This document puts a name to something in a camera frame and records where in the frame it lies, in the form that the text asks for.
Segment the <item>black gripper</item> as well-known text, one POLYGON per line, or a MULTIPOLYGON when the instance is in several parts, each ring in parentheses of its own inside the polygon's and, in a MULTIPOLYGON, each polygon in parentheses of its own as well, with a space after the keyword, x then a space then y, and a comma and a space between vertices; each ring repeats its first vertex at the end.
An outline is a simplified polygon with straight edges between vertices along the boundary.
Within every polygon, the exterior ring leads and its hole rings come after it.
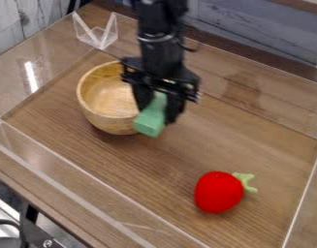
POLYGON ((183 52, 195 48, 183 44, 178 34, 160 38, 139 36, 137 57, 120 59, 121 80, 128 82, 137 109, 143 110, 153 98, 153 91, 167 96, 166 123, 172 124, 183 113, 184 102, 199 99, 199 77, 184 67, 183 52))

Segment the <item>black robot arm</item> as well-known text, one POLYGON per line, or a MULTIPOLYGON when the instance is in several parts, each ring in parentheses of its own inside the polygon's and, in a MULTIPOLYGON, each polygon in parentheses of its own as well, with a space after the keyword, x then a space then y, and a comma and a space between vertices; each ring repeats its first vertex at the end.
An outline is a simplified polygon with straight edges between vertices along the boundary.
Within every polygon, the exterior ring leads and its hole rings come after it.
POLYGON ((183 44, 187 0, 131 0, 137 12, 139 56, 120 59, 121 80, 131 84, 139 110, 152 102, 153 93, 166 96, 164 123, 183 113, 187 101, 199 100, 199 76, 184 66, 184 53, 196 49, 183 44))

